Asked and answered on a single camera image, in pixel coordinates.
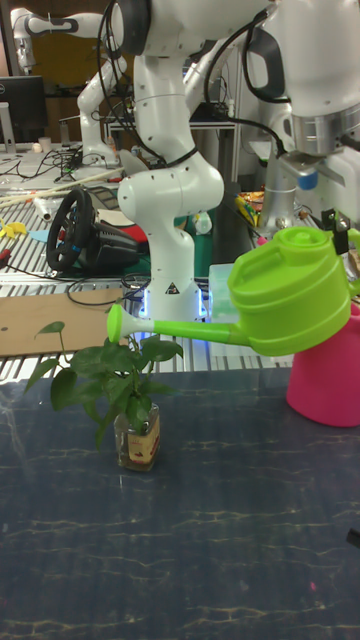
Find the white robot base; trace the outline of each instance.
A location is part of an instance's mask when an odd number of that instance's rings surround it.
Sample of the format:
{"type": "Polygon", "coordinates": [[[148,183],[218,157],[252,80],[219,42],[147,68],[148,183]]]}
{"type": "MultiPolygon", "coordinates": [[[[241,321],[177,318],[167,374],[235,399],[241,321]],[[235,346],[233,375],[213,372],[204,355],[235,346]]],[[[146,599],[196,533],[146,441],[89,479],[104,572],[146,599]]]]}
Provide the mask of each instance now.
{"type": "Polygon", "coordinates": [[[178,322],[197,322],[207,317],[203,292],[195,282],[179,291],[169,279],[152,282],[145,289],[139,316],[144,319],[168,318],[178,322]]]}

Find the cardboard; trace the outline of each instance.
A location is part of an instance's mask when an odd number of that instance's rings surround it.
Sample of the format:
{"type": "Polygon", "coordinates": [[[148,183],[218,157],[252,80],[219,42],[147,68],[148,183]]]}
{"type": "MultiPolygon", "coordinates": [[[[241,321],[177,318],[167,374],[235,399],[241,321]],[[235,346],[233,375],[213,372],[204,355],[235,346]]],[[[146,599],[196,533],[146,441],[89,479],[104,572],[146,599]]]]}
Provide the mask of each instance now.
{"type": "Polygon", "coordinates": [[[101,346],[107,337],[105,311],[122,296],[122,290],[80,291],[71,296],[80,302],[108,304],[82,307],[71,302],[65,293],[0,298],[0,357],[59,353],[58,334],[34,338],[40,329],[58,320],[65,322],[66,351],[101,346]]]}

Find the watering can spout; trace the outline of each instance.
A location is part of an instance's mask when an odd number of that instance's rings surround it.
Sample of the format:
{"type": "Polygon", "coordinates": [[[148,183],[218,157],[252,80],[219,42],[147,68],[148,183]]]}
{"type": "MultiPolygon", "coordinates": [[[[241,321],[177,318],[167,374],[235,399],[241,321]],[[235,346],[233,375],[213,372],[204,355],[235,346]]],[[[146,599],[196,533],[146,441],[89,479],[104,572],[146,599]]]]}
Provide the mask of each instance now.
{"type": "Polygon", "coordinates": [[[120,304],[114,304],[111,308],[108,314],[107,330],[110,342],[119,342],[121,338],[131,333],[146,331],[192,340],[249,346],[249,339],[242,330],[240,322],[237,324],[208,324],[143,320],[131,316],[124,311],[120,304]]]}

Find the yellow object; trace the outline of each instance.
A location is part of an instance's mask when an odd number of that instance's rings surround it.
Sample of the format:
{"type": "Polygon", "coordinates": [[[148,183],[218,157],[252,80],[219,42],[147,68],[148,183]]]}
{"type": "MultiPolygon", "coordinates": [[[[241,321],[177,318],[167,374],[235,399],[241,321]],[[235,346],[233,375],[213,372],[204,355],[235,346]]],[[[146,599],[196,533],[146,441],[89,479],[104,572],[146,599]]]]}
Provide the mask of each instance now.
{"type": "Polygon", "coordinates": [[[252,208],[251,204],[249,204],[249,202],[246,202],[246,200],[239,195],[235,198],[235,204],[239,209],[241,215],[244,216],[245,220],[250,222],[253,227],[256,227],[258,214],[255,209],[252,208]]]}
{"type": "Polygon", "coordinates": [[[22,222],[10,222],[9,224],[5,224],[2,218],[0,218],[0,222],[0,238],[3,238],[4,236],[7,236],[8,238],[15,238],[15,234],[17,233],[27,234],[26,227],[22,222]]]}

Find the steering wheel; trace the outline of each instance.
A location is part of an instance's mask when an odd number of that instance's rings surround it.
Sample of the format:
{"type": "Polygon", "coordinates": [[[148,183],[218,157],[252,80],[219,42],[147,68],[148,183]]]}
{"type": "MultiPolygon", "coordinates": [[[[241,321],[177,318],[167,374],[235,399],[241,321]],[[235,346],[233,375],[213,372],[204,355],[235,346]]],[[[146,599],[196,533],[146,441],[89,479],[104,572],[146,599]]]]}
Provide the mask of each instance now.
{"type": "Polygon", "coordinates": [[[65,271],[72,267],[88,243],[93,218],[88,191],[72,189],[62,201],[49,231],[46,259],[51,269],[65,271]]]}

